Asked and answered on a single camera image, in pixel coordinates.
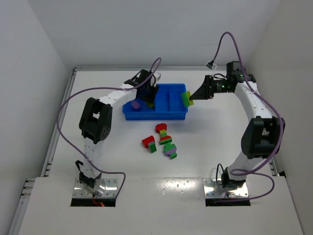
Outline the red yellow green lego stack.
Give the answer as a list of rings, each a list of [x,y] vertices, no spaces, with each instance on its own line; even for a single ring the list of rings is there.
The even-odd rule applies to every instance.
[[[155,127],[156,132],[160,135],[159,144],[164,145],[172,141],[172,137],[167,134],[167,124],[160,123]]]

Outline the rounded green lego brick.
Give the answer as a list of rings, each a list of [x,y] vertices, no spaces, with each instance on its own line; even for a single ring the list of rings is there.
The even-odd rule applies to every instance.
[[[180,97],[182,99],[182,102],[184,104],[185,107],[189,107],[189,98],[188,98],[188,93],[184,92],[180,94]]]

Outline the red purple green lego stack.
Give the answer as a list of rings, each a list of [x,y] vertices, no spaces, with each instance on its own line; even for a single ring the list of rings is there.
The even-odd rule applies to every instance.
[[[157,151],[155,138],[153,136],[143,139],[142,144],[145,148],[149,149],[150,153],[155,153]]]

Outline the blue divided plastic bin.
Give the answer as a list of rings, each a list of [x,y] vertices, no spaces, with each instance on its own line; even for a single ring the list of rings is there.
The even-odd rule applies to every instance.
[[[137,98],[138,110],[129,101],[123,105],[122,112],[126,120],[184,120],[188,112],[180,96],[184,92],[183,83],[159,84],[153,106]]]

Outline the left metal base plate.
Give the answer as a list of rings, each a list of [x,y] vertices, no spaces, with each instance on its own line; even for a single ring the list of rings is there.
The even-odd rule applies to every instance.
[[[94,188],[87,186],[76,179],[72,193],[73,199],[91,199],[92,196],[96,199],[114,199],[117,194],[118,179],[98,179]]]

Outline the metal base plate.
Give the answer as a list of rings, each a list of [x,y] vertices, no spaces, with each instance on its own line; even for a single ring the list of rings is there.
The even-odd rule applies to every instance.
[[[114,199],[117,194],[118,179],[98,179],[94,188],[87,186],[76,179],[72,193],[73,199],[91,199],[92,196],[96,199]]]
[[[240,199],[248,198],[249,193],[246,183],[239,188],[223,188],[221,178],[204,178],[203,188],[205,199]]]

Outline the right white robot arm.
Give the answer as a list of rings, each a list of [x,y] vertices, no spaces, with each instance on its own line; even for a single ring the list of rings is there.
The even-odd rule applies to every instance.
[[[223,170],[221,186],[239,188],[249,174],[256,173],[279,151],[285,121],[257,91],[256,79],[232,61],[226,65],[226,78],[215,80],[206,75],[202,85],[189,100],[208,100],[214,94],[234,93],[240,100],[248,126],[241,138],[241,152],[230,166]]]

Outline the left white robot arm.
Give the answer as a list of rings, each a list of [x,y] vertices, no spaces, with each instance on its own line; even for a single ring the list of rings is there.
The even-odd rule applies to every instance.
[[[79,121],[79,129],[84,139],[84,161],[77,161],[76,165],[80,170],[79,180],[92,191],[98,190],[101,180],[102,172],[96,167],[96,162],[100,160],[104,140],[111,132],[113,109],[137,98],[153,102],[160,78],[161,74],[158,72],[141,70],[120,87],[112,88],[113,92],[108,95],[87,99]]]

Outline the purple lego brick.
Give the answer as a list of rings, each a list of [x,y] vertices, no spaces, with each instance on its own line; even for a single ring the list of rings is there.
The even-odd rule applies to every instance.
[[[140,111],[140,103],[137,100],[133,100],[130,102],[130,106],[134,112]]]

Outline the small lime lego brick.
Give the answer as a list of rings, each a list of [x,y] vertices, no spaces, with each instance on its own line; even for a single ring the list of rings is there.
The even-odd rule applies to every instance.
[[[149,102],[146,102],[146,106],[150,109],[153,109],[155,108],[155,104],[154,103],[149,103]]]

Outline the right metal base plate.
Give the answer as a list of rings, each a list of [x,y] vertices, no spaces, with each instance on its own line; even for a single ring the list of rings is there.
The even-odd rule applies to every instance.
[[[240,199],[248,198],[249,193],[246,183],[239,188],[223,188],[221,178],[204,178],[203,188],[205,199]]]

